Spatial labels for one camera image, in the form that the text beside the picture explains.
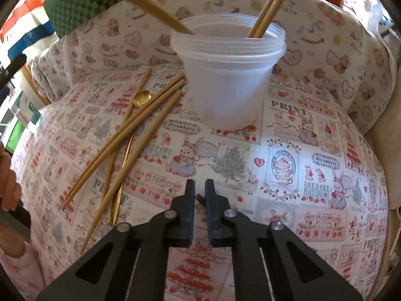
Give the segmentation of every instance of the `finger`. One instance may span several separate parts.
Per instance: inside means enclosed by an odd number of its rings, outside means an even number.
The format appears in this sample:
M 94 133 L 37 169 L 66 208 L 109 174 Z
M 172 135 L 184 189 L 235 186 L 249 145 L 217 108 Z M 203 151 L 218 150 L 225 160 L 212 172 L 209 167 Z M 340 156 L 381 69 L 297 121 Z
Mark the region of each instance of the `finger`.
M 10 207 L 12 211 L 15 211 L 17 209 L 18 202 L 21 200 L 21 193 L 22 193 L 21 185 L 17 183 L 15 185 L 13 201 L 11 202 L 11 207 Z
M 0 159 L 0 197 L 2 197 L 5 192 L 10 166 L 11 157 L 8 154 L 2 155 Z
M 2 207 L 4 211 L 10 210 L 11 202 L 13 201 L 14 189 L 17 184 L 16 179 L 17 176 L 15 175 L 15 172 L 11 170 L 9 172 L 9 177 L 7 178 L 7 185 L 2 198 Z

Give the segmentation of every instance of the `printed fabric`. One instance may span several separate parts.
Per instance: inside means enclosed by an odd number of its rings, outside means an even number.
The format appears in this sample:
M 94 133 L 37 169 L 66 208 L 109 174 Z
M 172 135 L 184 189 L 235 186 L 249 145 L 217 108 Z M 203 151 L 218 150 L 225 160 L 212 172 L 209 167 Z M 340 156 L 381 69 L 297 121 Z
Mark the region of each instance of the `printed fabric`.
M 17 146 L 13 168 L 32 216 L 32 247 L 41 268 L 31 276 L 42 274 L 46 285 L 79 257 L 100 205 L 107 162 L 62 211 L 66 194 L 119 127 L 147 67 L 81 79 L 43 110 L 37 130 L 26 130 Z M 154 94 L 183 70 L 172 63 L 153 66 L 146 89 Z M 385 177 L 329 91 L 276 71 L 258 118 L 237 131 L 206 127 L 192 108 L 188 85 L 183 91 L 124 181 L 118 222 L 147 222 L 184 193 L 188 178 L 201 194 L 204 181 L 213 179 L 233 209 L 258 223 L 284 222 L 366 298 L 386 237 Z M 151 121 L 138 127 L 133 145 Z M 89 247 L 111 230 L 109 218 L 107 211 Z M 206 221 L 205 209 L 196 205 L 193 245 L 170 251 L 165 300 L 234 299 L 231 252 L 208 245 Z M 9 274 L 17 280 L 21 272 Z

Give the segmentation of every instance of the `red heart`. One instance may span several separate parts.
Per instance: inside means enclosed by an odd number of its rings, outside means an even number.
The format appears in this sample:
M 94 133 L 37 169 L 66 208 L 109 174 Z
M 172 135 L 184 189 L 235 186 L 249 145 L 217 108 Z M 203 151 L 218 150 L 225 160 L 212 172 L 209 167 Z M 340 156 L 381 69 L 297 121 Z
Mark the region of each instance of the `red heart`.
M 262 167 L 263 165 L 265 165 L 265 160 L 263 160 L 263 159 L 256 158 L 256 159 L 254 159 L 254 162 L 257 167 Z

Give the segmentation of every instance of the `metal screw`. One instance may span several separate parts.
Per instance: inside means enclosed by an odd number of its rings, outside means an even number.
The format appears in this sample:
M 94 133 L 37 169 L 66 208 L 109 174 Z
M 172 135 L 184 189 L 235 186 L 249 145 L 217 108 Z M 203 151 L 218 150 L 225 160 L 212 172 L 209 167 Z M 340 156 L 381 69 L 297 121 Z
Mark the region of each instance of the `metal screw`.
M 271 228 L 274 229 L 275 231 L 281 231 L 284 228 L 283 222 L 276 221 L 270 224 Z
M 128 223 L 120 223 L 117 225 L 117 231 L 121 233 L 128 232 L 128 230 L 131 228 L 131 225 Z
M 166 210 L 164 212 L 164 217 L 165 218 L 176 218 L 177 217 L 177 212 L 175 210 Z
M 237 212 L 235 210 L 233 210 L 233 209 L 226 209 L 224 211 L 224 216 L 225 217 L 229 217 L 229 218 L 233 218 L 233 217 L 237 216 Z

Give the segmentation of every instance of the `human hand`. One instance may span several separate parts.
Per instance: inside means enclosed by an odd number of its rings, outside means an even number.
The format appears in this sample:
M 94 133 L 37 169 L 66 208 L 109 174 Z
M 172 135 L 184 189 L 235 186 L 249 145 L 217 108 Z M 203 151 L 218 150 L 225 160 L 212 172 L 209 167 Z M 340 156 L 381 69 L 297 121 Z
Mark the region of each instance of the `human hand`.
M 21 186 L 10 165 L 11 157 L 4 153 L 4 145 L 0 142 L 0 203 L 4 211 L 15 211 L 21 198 Z
M 16 182 L 17 176 L 10 165 L 11 157 L 4 153 L 4 145 L 0 142 L 0 206 L 4 211 L 16 210 L 21 198 L 21 186 Z M 24 240 L 2 223 L 0 248 L 13 258 L 19 258 L 25 253 Z

